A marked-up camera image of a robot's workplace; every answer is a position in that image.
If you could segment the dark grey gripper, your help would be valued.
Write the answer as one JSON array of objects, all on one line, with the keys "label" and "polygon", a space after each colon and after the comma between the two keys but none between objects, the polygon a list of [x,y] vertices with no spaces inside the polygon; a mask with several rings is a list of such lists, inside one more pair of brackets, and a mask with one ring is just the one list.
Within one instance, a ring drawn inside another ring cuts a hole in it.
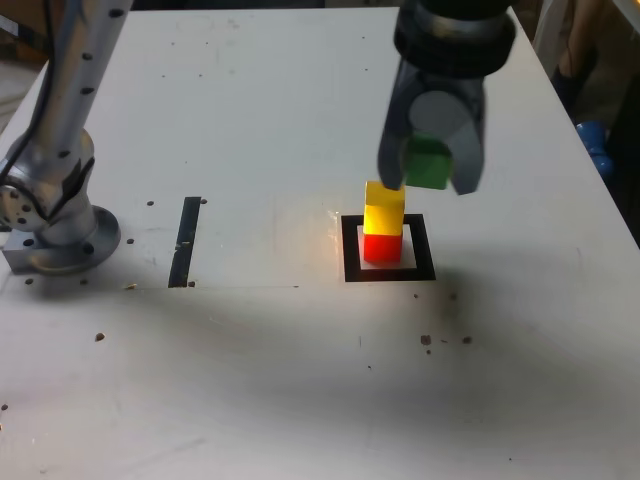
[{"label": "dark grey gripper", "polygon": [[407,184],[459,195],[477,190],[484,169],[484,78],[458,79],[399,62],[380,139],[377,167],[382,184]]}]

